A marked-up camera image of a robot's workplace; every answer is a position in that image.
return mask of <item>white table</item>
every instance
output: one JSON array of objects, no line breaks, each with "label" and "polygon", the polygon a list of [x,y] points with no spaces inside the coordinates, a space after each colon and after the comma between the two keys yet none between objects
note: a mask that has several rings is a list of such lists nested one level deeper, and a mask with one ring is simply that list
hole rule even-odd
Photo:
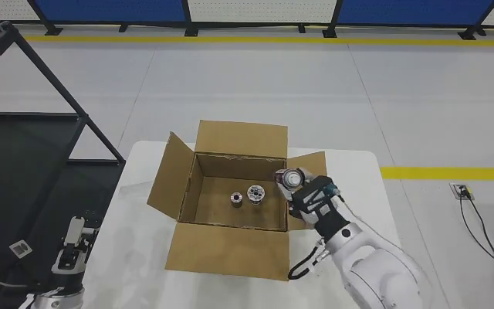
[{"label": "white table", "polygon": [[[139,141],[132,148],[88,263],[85,308],[357,308],[329,258],[315,273],[290,282],[165,270],[175,221],[146,204],[165,145]],[[321,150],[289,148],[288,155],[315,151]],[[374,154],[324,151],[328,175],[352,210],[399,245]],[[346,209],[340,212],[350,219]],[[289,238],[294,265],[318,235],[294,231]]]}]

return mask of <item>open cardboard box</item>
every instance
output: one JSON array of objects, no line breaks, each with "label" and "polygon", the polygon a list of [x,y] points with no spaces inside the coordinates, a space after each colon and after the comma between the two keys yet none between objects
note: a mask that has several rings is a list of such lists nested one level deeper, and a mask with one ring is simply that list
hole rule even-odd
[{"label": "open cardboard box", "polygon": [[[167,270],[288,280],[288,231],[304,222],[288,216],[274,182],[281,168],[302,166],[326,174],[324,152],[287,159],[288,128],[269,124],[201,121],[195,151],[170,133],[147,204],[178,221]],[[249,203],[261,185],[261,205]],[[244,195],[242,207],[230,195]]]}]

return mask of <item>electrical outlet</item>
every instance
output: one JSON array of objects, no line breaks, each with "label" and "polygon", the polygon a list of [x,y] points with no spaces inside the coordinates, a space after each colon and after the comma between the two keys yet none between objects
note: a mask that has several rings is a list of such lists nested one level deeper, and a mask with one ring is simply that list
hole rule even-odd
[{"label": "electrical outlet", "polygon": [[466,196],[461,196],[461,190],[460,187],[464,185],[466,189],[470,193],[470,199],[473,201],[475,198],[473,197],[473,192],[470,189],[470,187],[467,186],[467,184],[455,184],[455,183],[450,183],[449,186],[451,187],[451,190],[453,191],[453,195],[455,196],[456,199],[462,199],[462,200],[469,200]]}]

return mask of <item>metal coupling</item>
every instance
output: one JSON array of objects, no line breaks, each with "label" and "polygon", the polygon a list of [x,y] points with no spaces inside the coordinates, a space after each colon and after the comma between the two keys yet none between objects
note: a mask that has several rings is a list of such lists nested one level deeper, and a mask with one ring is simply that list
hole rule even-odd
[{"label": "metal coupling", "polygon": [[249,189],[247,189],[247,198],[249,198],[249,201],[253,205],[259,205],[264,199],[265,195],[266,192],[260,185],[251,185]]},{"label": "metal coupling", "polygon": [[242,206],[242,200],[242,194],[239,192],[233,192],[232,195],[230,195],[230,202],[235,208],[240,208]]}]

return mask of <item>metal part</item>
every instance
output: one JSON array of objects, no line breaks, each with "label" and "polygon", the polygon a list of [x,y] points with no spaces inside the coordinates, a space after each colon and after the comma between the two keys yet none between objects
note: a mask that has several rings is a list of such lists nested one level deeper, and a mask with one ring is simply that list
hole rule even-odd
[{"label": "metal part", "polygon": [[302,185],[302,172],[296,169],[280,169],[275,173],[275,181],[284,185],[287,189],[294,189]]},{"label": "metal part", "polygon": [[260,185],[251,185],[249,189],[247,189],[247,197],[253,205],[259,205],[264,199],[265,195],[266,192]]},{"label": "metal part", "polygon": [[242,194],[240,192],[233,192],[232,195],[230,195],[230,202],[232,203],[232,206],[235,208],[240,208],[242,207]]},{"label": "metal part", "polygon": [[36,296],[31,309],[80,309],[83,306],[84,289],[70,295]]}]

